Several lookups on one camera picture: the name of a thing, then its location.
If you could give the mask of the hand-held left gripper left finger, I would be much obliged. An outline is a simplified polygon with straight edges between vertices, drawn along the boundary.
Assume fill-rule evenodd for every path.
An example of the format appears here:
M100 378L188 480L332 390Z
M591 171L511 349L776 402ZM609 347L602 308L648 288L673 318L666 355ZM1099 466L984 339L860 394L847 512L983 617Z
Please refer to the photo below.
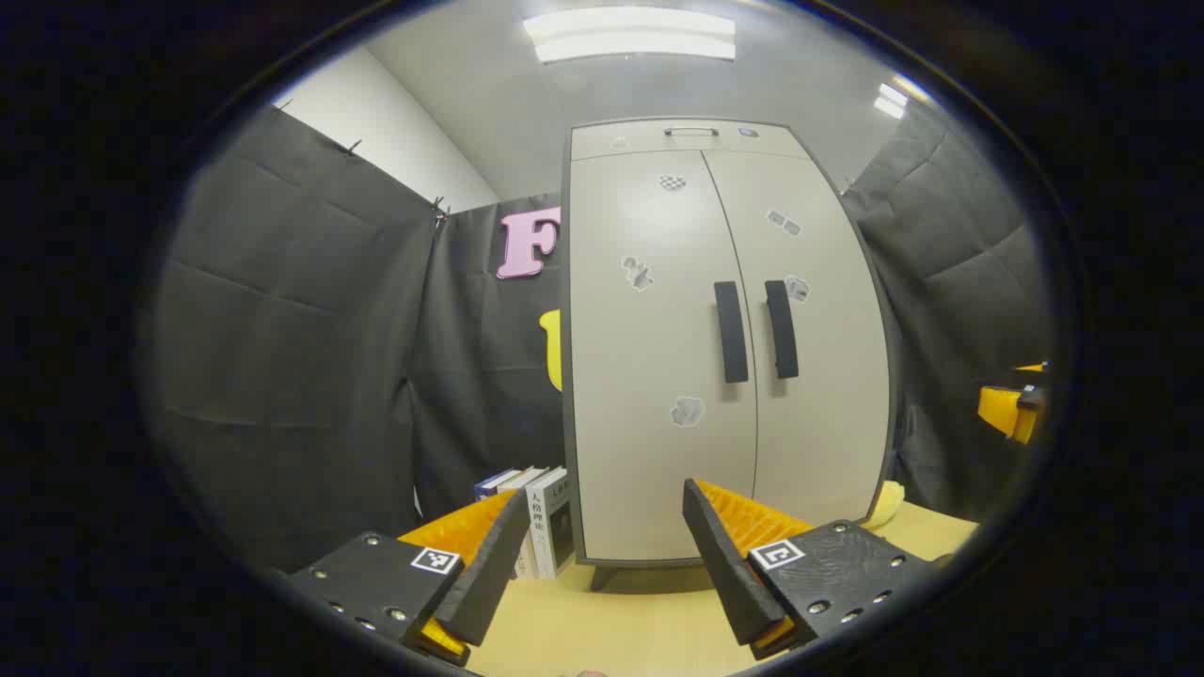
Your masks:
M498 490L401 536L366 531L287 577L307 608L389 650L464 666L529 535L529 494Z

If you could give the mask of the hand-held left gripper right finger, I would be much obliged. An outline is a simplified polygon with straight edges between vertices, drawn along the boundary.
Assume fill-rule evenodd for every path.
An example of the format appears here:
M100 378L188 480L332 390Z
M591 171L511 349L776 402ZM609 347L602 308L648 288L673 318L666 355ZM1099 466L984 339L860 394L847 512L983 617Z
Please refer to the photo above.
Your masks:
M932 573L854 522L809 526L704 479L684 481L681 514L736 642L756 659L873 620Z

